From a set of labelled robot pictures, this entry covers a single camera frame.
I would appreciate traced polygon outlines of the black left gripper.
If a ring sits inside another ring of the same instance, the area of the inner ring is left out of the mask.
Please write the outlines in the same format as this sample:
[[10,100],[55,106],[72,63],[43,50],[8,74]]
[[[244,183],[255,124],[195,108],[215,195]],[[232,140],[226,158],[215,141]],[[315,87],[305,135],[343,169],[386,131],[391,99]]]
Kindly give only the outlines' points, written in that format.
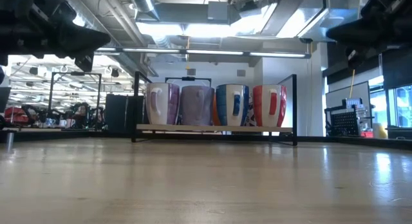
[[1,0],[1,65],[8,64],[9,55],[54,54],[75,59],[78,68],[91,72],[93,51],[111,37],[74,24],[76,16],[67,0]]

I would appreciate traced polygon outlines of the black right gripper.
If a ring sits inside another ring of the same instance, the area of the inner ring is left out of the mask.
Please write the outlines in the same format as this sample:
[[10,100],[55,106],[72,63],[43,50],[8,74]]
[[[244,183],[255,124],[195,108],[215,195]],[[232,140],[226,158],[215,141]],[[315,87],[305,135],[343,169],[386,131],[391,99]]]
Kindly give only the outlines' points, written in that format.
[[364,62],[364,52],[353,48],[411,45],[411,0],[368,0],[362,19],[330,28],[326,36],[346,48],[348,67]]

